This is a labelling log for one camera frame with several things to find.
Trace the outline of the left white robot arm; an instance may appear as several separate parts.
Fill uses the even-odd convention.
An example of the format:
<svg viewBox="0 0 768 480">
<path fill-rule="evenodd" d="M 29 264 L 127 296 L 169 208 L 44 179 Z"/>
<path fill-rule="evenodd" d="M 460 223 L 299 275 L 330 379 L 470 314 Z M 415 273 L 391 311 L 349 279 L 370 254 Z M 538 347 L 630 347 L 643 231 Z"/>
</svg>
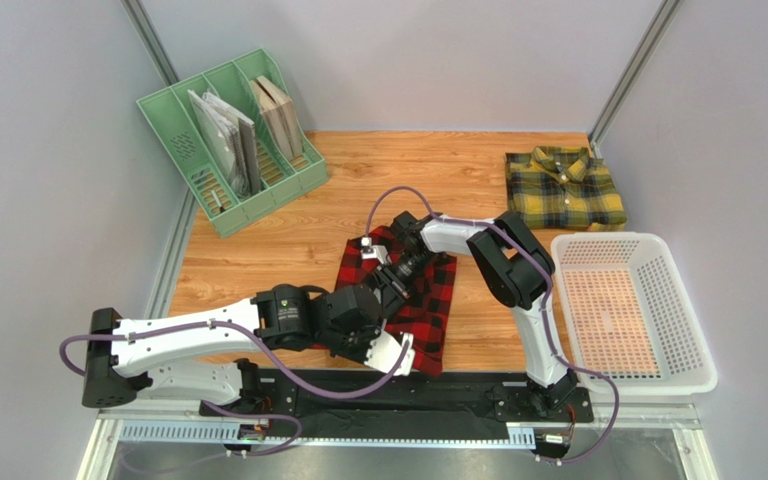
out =
<svg viewBox="0 0 768 480">
<path fill-rule="evenodd" d="M 94 312 L 86 343 L 83 406 L 117 407 L 137 399 L 210 402 L 239 413 L 269 408 L 258 366 L 246 358 L 227 366 L 203 357 L 223 353 L 304 351 L 314 346 L 384 373 L 406 375 L 411 336 L 384 330 L 378 296 L 364 285 L 329 292 L 281 284 L 214 310 L 165 319 L 124 319 L 113 308 Z"/>
</svg>

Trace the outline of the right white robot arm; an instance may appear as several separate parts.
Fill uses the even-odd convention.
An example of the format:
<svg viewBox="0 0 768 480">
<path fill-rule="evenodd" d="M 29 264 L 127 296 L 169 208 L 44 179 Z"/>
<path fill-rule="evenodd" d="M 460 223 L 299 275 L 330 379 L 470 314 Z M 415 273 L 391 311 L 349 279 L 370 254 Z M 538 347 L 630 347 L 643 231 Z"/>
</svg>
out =
<svg viewBox="0 0 768 480">
<path fill-rule="evenodd" d="M 400 214 L 391 225 L 403 250 L 397 260 L 380 257 L 364 282 L 392 318 L 415 296 L 414 281 L 445 254 L 469 255 L 498 303 L 514 318 L 526 358 L 524 407 L 540 418 L 565 411 L 577 376 L 558 345 L 552 311 L 550 254 L 514 213 L 495 219 L 458 219 L 432 213 L 418 220 Z"/>
</svg>

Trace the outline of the red black plaid shirt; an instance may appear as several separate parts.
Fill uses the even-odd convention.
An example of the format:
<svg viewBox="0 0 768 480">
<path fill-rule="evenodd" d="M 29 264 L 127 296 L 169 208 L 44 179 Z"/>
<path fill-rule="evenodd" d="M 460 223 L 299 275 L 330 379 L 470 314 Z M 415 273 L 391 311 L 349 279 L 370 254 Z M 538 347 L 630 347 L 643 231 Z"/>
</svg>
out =
<svg viewBox="0 0 768 480">
<path fill-rule="evenodd" d="M 376 227 L 370 237 L 375 244 L 387 248 L 391 263 L 407 256 L 427 262 L 424 275 L 417 281 L 419 294 L 392 319 L 382 319 L 379 300 L 367 286 L 367 275 L 381 264 L 376 260 L 362 260 L 360 237 L 349 239 L 343 250 L 334 290 L 314 300 L 323 314 L 316 321 L 318 331 L 314 334 L 314 346 L 327 349 L 327 327 L 332 322 L 348 324 L 352 317 L 361 315 L 380 318 L 383 332 L 398 340 L 403 333 L 414 335 L 413 369 L 437 377 L 443 372 L 443 350 L 453 303 L 457 259 L 422 248 L 416 237 L 395 227 Z"/>
</svg>

